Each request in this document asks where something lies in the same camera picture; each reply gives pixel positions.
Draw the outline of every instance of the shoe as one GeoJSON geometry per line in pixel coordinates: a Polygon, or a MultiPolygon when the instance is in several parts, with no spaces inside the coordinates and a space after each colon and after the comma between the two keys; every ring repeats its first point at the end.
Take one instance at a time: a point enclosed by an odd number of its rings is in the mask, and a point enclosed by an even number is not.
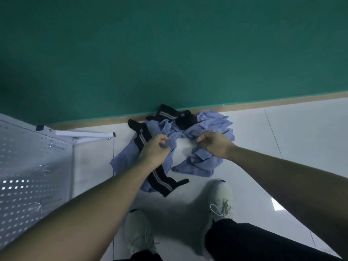
{"type": "Polygon", "coordinates": [[[151,224],[141,210],[131,210],[128,213],[125,220],[125,239],[132,255],[144,250],[157,253],[151,224]]]}
{"type": "Polygon", "coordinates": [[[213,260],[205,248],[205,235],[214,223],[222,219],[233,219],[233,193],[224,180],[215,180],[208,197],[209,220],[202,235],[202,253],[207,260],[213,260]]]}

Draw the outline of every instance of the black trousers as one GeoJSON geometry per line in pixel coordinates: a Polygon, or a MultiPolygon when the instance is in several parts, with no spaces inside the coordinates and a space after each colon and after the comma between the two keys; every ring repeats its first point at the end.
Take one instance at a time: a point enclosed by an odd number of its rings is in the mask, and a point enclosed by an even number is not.
{"type": "MultiPolygon", "coordinates": [[[[225,260],[342,260],[268,232],[249,223],[223,219],[213,224],[205,235],[205,247],[215,261],[225,260]]],[[[162,261],[159,254],[141,251],[132,261],[162,261]]]]}

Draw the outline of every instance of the clothing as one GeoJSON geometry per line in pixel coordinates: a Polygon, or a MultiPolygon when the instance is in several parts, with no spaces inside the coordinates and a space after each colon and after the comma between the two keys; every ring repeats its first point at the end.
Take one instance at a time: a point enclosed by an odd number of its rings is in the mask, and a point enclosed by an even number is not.
{"type": "MultiPolygon", "coordinates": [[[[177,138],[196,138],[205,131],[217,131],[224,134],[231,141],[234,140],[233,130],[228,128],[232,122],[227,116],[213,111],[203,111],[193,115],[189,110],[179,112],[167,105],[162,104],[155,116],[148,116],[144,123],[128,121],[128,125],[136,134],[130,143],[111,160],[115,174],[120,174],[135,164],[144,141],[149,141],[157,134],[164,134],[169,140],[164,146],[170,146],[171,152],[163,164],[154,170],[141,186],[145,192],[159,191],[167,196],[178,186],[188,183],[188,179],[176,182],[167,177],[168,171],[173,164],[173,153],[176,149],[177,138]]],[[[186,158],[182,163],[172,168],[173,172],[182,174],[210,177],[214,169],[222,163],[221,158],[212,156],[200,146],[192,150],[192,156],[186,158]]]]}
{"type": "MultiPolygon", "coordinates": [[[[249,223],[223,219],[213,224],[205,235],[205,248],[215,261],[227,260],[316,260],[342,259],[268,232],[249,223]]],[[[158,254],[142,251],[132,261],[161,261],[158,254]]]]}

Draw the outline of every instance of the green wall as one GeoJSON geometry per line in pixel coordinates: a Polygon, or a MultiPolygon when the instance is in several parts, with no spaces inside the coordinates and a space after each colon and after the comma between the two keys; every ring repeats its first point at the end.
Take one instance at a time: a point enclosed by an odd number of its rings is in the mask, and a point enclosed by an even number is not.
{"type": "Polygon", "coordinates": [[[0,113],[32,124],[348,90],[347,0],[0,0],[0,113]]]}

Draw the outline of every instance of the wooden baseboard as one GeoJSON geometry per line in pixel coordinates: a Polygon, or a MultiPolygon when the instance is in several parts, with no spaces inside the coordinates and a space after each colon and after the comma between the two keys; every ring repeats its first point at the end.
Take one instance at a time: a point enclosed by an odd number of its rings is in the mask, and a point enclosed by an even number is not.
{"type": "MultiPolygon", "coordinates": [[[[331,100],[331,99],[346,98],[346,97],[348,97],[348,91],[337,92],[337,93],[326,94],[326,95],[306,96],[306,97],[288,98],[288,99],[281,99],[281,100],[259,101],[255,103],[242,103],[242,104],[215,106],[215,107],[205,107],[205,108],[198,108],[198,109],[190,109],[190,111],[192,113],[198,113],[204,110],[212,110],[216,112],[228,112],[228,111],[238,111],[238,110],[244,110],[244,109],[255,109],[255,108],[265,108],[265,107],[278,106],[278,105],[295,104],[295,103],[306,103],[306,102],[313,102],[313,101],[315,102],[319,100],[331,100]]],[[[145,120],[146,116],[151,114],[153,113],[144,114],[144,115],[126,116],[126,117],[96,119],[91,121],[54,123],[47,126],[55,130],[69,130],[69,129],[82,128],[82,127],[111,125],[114,123],[126,123],[128,119],[133,119],[135,121],[142,121],[142,120],[145,120]]]]}

